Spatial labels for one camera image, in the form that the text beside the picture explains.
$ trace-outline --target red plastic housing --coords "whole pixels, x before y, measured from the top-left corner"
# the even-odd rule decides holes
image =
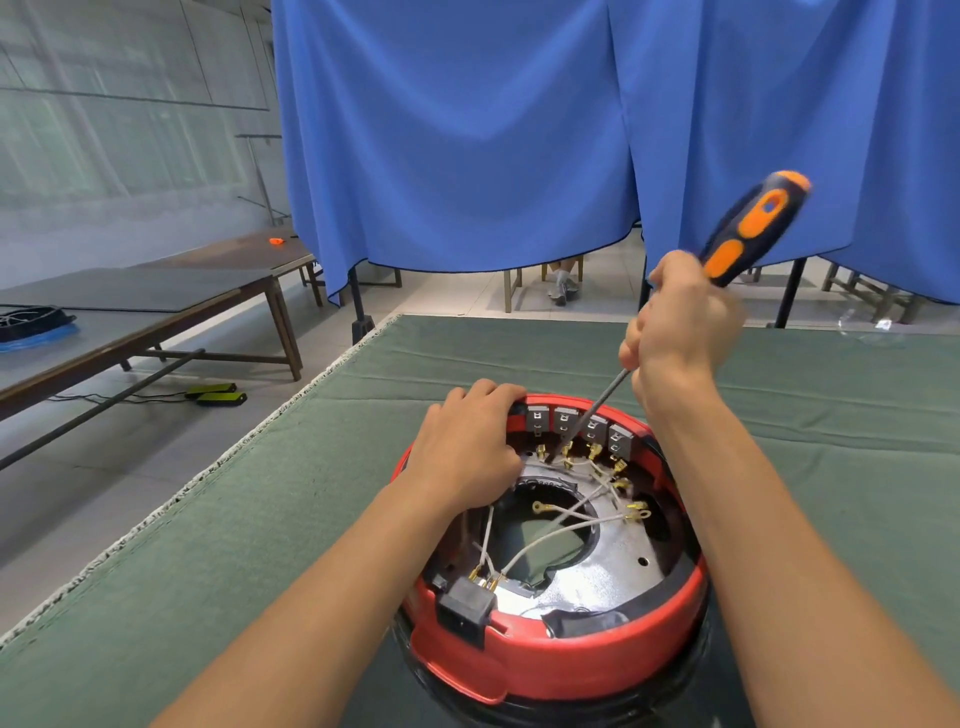
[[[529,395],[526,402],[581,411],[592,405],[589,400],[562,395]],[[598,414],[626,427],[637,438],[652,434],[649,427],[612,407],[602,406]],[[522,415],[507,422],[508,432],[525,429]],[[403,471],[409,455],[407,449],[394,478]],[[655,489],[666,488],[676,496],[668,471],[652,451],[636,449],[634,461],[654,477]],[[414,656],[460,693],[496,705],[507,695],[574,700],[605,697],[640,685],[683,649],[702,614],[707,592],[707,566],[700,556],[683,586],[640,619],[598,634],[555,639],[548,636],[540,619],[494,610],[483,650],[437,623],[435,596],[422,578],[404,599],[403,609],[414,624]]]

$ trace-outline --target sneaker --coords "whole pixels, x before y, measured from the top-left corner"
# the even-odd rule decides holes
[[[576,298],[578,293],[580,286],[573,281],[570,274],[567,271],[557,271],[557,282],[547,291],[547,296],[554,305],[566,305],[566,302]]]
[[[562,280],[558,280],[549,291],[546,292],[546,295],[550,297],[550,301],[554,305],[566,305],[566,285]]]

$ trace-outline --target white wall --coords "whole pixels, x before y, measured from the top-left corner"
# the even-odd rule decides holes
[[[0,0],[0,288],[265,227],[234,136],[279,133],[271,36],[191,0]]]

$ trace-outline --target hand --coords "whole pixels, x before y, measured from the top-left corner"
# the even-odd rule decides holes
[[[507,414],[526,395],[516,384],[480,379],[427,410],[404,480],[450,509],[450,517],[489,505],[520,477],[523,463],[507,445]]]
[[[712,285],[689,253],[665,255],[650,281],[657,291],[627,326],[619,355],[648,412],[672,384],[712,386],[746,320],[736,296]]]

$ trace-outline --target black plastic connector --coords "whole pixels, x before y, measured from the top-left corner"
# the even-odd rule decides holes
[[[449,592],[437,598],[437,622],[467,644],[483,649],[490,612],[495,607],[496,594],[461,576]]]

